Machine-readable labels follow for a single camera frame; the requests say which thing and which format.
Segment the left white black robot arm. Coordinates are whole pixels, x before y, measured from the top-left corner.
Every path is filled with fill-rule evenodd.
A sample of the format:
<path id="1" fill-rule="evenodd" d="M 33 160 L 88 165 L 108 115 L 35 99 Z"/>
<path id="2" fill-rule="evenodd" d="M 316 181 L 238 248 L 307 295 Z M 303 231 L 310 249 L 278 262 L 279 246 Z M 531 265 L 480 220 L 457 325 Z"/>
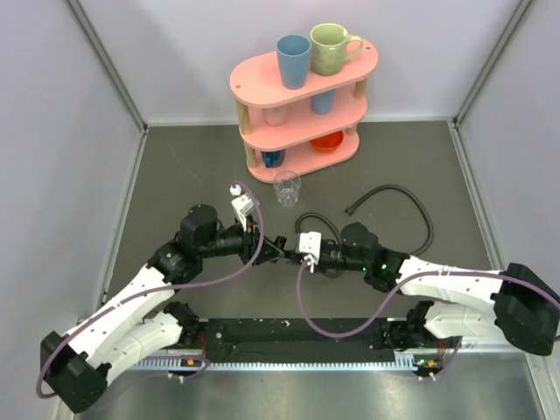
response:
<path id="1" fill-rule="evenodd" d="M 97 312 L 63 334 L 40 342 L 38 397 L 51 389 L 74 414 L 90 409 L 124 371 L 156 351 L 192 345 L 195 316 L 172 301 L 193 281 L 208 258 L 237 255 L 243 273 L 263 255 L 268 240 L 260 209 L 246 195 L 232 202 L 234 225 L 221 226 L 209 205 L 192 207 L 174 237 L 158 248 L 133 279 Z"/>

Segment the black valve fitting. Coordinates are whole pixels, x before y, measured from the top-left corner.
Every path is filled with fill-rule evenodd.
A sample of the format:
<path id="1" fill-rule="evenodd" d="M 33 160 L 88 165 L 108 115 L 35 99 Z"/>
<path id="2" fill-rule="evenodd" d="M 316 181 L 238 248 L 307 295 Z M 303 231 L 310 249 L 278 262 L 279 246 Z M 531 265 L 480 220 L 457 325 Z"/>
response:
<path id="1" fill-rule="evenodd" d="M 274 263 L 291 262 L 293 259 L 293 251 L 286 248 L 287 238 L 279 235 L 274 240 L 274 247 L 276 250 L 276 257 L 273 259 Z"/>

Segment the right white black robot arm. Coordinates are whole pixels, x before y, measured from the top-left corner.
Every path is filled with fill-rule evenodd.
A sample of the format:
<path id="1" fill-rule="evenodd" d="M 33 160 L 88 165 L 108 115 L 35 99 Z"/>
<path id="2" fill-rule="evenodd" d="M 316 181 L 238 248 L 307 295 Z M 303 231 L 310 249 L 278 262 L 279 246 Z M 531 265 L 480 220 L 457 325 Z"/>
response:
<path id="1" fill-rule="evenodd" d="M 529 354 L 549 356 L 559 327 L 559 296 L 529 267 L 476 271 L 439 265 L 383 247 L 359 222 L 339 243 L 302 233 L 287 257 L 311 272 L 361 271 L 389 298 L 419 296 L 409 314 L 410 339 L 421 347 L 451 337 L 504 339 Z"/>

